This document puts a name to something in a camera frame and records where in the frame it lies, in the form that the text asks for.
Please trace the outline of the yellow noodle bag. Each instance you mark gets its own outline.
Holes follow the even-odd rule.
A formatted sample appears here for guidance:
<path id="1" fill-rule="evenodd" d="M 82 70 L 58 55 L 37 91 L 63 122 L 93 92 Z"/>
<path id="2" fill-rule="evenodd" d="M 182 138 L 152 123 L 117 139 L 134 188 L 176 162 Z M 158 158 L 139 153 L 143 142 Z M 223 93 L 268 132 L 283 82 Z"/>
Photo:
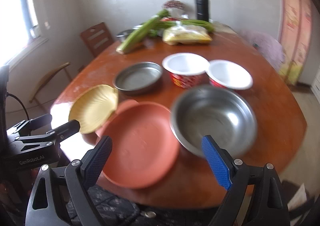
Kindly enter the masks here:
<path id="1" fill-rule="evenodd" d="M 169 45 L 209 44 L 212 38 L 204 27 L 177 25 L 163 31 L 162 40 Z"/>

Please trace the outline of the celery bunch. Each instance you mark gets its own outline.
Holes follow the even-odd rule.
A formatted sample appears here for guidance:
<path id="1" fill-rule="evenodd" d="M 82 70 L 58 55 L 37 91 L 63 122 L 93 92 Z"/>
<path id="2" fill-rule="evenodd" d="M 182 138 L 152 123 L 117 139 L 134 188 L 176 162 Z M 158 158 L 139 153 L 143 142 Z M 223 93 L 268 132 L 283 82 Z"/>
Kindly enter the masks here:
<path id="1" fill-rule="evenodd" d="M 194 25 L 205 28 L 209 33 L 213 33 L 215 31 L 212 23 L 204 21 L 204 20 L 196 20 L 196 19 L 188 19 L 188 20 L 172 20 L 172 21 L 160 21 L 155 27 L 152 27 L 152 30 L 160 30 L 167 29 L 177 25 Z"/>
<path id="2" fill-rule="evenodd" d="M 116 49 L 119 54 L 131 52 L 163 18 L 170 15 L 167 9 L 162 9 L 156 15 L 153 15 L 139 29 L 133 31 Z"/>

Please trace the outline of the red instant noodle bowl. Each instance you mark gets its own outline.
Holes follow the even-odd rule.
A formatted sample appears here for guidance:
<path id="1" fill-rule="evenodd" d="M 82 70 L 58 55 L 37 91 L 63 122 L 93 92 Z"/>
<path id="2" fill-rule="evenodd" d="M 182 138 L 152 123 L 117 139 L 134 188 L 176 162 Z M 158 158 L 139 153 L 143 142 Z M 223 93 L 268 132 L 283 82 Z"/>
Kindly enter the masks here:
<path id="1" fill-rule="evenodd" d="M 198 54 L 181 52 L 165 57 L 162 66 L 174 85 L 189 89 L 203 82 L 209 62 Z"/>

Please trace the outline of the small steel bowl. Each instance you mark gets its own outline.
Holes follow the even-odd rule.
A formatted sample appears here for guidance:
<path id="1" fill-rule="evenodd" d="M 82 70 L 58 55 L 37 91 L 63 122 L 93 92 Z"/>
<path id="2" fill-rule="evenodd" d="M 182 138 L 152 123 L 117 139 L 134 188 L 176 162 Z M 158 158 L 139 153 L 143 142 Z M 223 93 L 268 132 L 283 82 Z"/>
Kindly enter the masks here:
<path id="1" fill-rule="evenodd" d="M 125 31 L 121 31 L 119 32 L 116 37 L 117 39 L 122 43 L 124 42 L 127 37 L 134 31 L 134 29 L 129 29 L 129 30 L 125 30 Z"/>

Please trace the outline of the pink cartoon folding screen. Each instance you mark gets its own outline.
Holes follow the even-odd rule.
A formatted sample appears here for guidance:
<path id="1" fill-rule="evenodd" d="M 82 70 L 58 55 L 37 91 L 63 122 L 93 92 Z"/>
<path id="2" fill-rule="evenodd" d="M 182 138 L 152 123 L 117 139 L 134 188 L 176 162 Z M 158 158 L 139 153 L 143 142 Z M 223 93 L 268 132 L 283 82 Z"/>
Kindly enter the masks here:
<path id="1" fill-rule="evenodd" d="M 309 52 L 312 32 L 311 0 L 282 0 L 280 43 L 284 61 L 279 74 L 290 86 L 296 85 Z"/>

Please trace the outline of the black thermos flask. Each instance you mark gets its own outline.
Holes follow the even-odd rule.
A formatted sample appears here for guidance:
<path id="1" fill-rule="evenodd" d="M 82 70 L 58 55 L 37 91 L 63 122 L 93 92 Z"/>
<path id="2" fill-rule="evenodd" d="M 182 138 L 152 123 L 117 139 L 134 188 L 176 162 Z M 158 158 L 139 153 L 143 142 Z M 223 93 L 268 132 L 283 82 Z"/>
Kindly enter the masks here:
<path id="1" fill-rule="evenodd" d="M 209 1 L 195 0 L 197 20 L 209 21 Z"/>

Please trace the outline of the brown wooden chair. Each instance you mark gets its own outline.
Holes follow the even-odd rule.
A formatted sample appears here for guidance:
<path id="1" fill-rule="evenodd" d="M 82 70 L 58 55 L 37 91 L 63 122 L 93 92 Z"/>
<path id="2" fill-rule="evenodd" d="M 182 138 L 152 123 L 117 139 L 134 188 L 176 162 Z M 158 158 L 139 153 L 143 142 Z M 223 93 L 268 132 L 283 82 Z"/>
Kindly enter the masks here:
<path id="1" fill-rule="evenodd" d="M 104 22 L 81 32 L 80 37 L 94 58 L 114 43 L 114 39 Z"/>

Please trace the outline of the yellow scalloped plate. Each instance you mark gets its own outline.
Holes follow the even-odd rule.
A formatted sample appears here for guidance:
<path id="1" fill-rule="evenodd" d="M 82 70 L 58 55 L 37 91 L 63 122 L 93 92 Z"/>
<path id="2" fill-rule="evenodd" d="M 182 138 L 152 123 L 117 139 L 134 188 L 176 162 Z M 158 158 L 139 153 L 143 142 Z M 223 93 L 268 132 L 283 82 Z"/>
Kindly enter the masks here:
<path id="1" fill-rule="evenodd" d="M 82 134 L 95 132 L 117 109 L 118 98 L 118 89 L 114 87 L 106 84 L 91 87 L 76 98 L 68 121 L 78 121 Z"/>

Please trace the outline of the pink cloth on chair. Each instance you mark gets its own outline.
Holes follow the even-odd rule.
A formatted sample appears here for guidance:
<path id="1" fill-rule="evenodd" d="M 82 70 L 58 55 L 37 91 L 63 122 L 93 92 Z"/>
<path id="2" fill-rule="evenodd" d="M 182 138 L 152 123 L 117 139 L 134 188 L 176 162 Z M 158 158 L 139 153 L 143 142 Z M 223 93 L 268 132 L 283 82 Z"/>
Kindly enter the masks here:
<path id="1" fill-rule="evenodd" d="M 239 35 L 251 44 L 278 72 L 285 59 L 282 45 L 271 35 L 252 31 L 240 30 Z"/>

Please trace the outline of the large steel bowl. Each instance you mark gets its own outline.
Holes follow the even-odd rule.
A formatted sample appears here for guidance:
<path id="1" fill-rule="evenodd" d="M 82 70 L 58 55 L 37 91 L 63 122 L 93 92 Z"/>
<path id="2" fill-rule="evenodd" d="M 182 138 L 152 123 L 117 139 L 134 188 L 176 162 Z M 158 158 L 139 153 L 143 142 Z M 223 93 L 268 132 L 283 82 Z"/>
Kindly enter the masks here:
<path id="1" fill-rule="evenodd" d="M 245 154 L 257 137 L 257 119 L 248 102 L 235 92 L 211 85 L 193 87 L 174 101 L 170 127 L 180 144 L 201 158 L 206 135 L 232 157 Z"/>

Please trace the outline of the shallow steel pan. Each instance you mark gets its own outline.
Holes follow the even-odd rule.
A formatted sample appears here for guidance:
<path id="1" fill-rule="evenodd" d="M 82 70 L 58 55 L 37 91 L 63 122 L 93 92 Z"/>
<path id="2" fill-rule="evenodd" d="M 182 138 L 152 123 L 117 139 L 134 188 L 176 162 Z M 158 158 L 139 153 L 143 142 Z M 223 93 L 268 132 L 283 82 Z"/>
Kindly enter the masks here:
<path id="1" fill-rule="evenodd" d="M 119 72 L 113 85 L 125 95 L 140 95 L 152 90 L 161 80 L 163 69 L 154 62 L 139 62 Z"/>

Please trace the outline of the terracotta plastic plate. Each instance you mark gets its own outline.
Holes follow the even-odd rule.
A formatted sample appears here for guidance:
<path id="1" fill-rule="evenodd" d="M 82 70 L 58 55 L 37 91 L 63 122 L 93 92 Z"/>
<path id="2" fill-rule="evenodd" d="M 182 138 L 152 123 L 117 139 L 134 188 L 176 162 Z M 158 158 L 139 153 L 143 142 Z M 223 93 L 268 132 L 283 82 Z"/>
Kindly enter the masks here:
<path id="1" fill-rule="evenodd" d="M 103 175 L 122 188 L 142 189 L 160 181 L 173 167 L 180 143 L 170 128 L 170 110 L 155 102 L 121 102 L 97 130 L 112 139 Z"/>

